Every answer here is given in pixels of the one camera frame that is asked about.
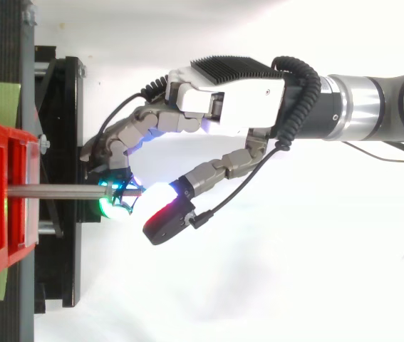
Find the white wall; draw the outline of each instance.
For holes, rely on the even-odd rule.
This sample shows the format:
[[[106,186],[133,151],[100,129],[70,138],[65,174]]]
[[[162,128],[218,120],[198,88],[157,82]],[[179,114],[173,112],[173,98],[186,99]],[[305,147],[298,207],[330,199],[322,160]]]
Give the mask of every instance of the white wall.
[[[87,65],[85,140],[122,99],[207,55],[296,56],[321,75],[404,74],[404,1],[34,2],[36,44]],[[131,162],[150,185],[241,145],[171,136]],[[216,186],[197,209],[240,182]],[[159,247],[130,222],[85,225],[81,302],[50,304],[36,341],[404,341],[403,255],[404,165],[297,141],[208,224]]]

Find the red plastic bin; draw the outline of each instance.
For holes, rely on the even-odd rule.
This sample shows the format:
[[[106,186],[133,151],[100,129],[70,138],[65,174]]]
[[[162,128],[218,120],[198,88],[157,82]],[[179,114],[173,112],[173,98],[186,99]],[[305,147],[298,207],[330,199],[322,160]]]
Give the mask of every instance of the red plastic bin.
[[[23,259],[38,238],[38,200],[7,199],[7,184],[38,182],[38,140],[0,126],[0,272]]]

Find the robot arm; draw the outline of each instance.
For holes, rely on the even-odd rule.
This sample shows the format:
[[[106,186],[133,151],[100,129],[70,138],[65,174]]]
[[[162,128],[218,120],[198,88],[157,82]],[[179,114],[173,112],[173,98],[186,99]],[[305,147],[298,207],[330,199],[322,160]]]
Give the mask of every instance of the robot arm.
[[[204,162],[170,184],[177,198],[143,229],[153,244],[205,223],[212,214],[196,220],[190,200],[224,178],[259,168],[269,139],[278,140],[277,150],[289,150],[294,138],[404,141],[404,76],[319,77],[295,58],[276,58],[272,68],[250,58],[202,59],[170,71],[165,93],[147,100],[105,130],[94,148],[94,139],[85,145],[81,158],[92,170],[129,170],[128,154],[166,132],[249,129],[243,149]]]

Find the screw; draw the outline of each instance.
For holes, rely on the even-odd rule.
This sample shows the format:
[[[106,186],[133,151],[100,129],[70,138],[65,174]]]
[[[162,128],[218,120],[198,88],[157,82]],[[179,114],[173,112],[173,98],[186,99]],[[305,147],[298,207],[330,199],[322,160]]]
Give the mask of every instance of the screw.
[[[44,155],[46,150],[51,146],[50,142],[46,139],[46,135],[42,134],[38,139],[38,143],[40,145],[40,153]]]
[[[78,75],[80,75],[81,78],[86,78],[86,67],[85,66],[80,66],[78,68]]]
[[[29,26],[37,25],[36,20],[37,7],[35,5],[28,5],[23,11],[23,22]]]

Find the green glowing light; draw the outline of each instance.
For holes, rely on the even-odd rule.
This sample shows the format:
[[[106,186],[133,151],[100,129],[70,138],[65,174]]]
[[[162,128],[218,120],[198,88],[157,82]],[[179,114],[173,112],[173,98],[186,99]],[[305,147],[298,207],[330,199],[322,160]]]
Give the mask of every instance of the green glowing light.
[[[101,198],[99,206],[103,215],[109,219],[124,222],[129,217],[129,211],[126,208],[113,206],[108,198]]]

